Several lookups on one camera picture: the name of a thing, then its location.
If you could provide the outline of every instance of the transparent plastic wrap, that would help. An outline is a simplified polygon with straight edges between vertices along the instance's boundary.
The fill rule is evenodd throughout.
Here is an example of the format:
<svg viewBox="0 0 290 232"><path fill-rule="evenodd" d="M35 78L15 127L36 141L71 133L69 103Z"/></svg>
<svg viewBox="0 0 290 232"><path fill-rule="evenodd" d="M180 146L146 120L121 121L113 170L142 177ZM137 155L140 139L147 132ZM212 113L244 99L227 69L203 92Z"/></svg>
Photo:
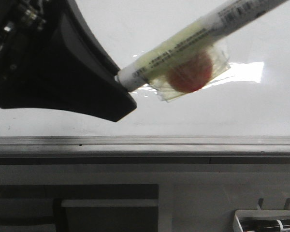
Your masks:
<svg viewBox="0 0 290 232"><path fill-rule="evenodd" d="M149 84L166 101L197 91L229 68L217 42L286 1L228 1L122 69L116 80L130 92Z"/></svg>

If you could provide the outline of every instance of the red ball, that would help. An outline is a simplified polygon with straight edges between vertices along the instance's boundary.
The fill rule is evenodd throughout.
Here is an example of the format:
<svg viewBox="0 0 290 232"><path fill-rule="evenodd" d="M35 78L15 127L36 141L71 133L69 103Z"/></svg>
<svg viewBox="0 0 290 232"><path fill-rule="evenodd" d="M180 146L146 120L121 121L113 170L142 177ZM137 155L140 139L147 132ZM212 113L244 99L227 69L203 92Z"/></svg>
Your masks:
<svg viewBox="0 0 290 232"><path fill-rule="evenodd" d="M176 91L192 93L210 81L212 72L212 59L206 52L201 52L191 60L171 69L167 73L167 79Z"/></svg>

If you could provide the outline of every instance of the white marker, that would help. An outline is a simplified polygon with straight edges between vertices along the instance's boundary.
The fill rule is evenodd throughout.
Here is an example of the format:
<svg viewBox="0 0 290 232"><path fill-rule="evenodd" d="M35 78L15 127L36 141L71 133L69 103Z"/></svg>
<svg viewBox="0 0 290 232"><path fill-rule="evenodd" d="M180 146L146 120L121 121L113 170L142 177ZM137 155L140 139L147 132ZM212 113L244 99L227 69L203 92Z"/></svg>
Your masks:
<svg viewBox="0 0 290 232"><path fill-rule="evenodd" d="M116 81L132 92L286 1L228 1L119 71Z"/></svg>

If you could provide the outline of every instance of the barcode label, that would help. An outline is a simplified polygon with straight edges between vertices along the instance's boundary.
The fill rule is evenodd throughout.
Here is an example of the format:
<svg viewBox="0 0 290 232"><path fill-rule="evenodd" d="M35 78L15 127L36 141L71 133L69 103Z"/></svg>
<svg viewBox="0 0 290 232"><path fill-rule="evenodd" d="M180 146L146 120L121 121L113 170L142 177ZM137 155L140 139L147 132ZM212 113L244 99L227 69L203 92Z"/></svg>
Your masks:
<svg viewBox="0 0 290 232"><path fill-rule="evenodd" d="M268 0L238 0L218 13L226 26L237 23L246 18L247 14L254 13Z"/></svg>

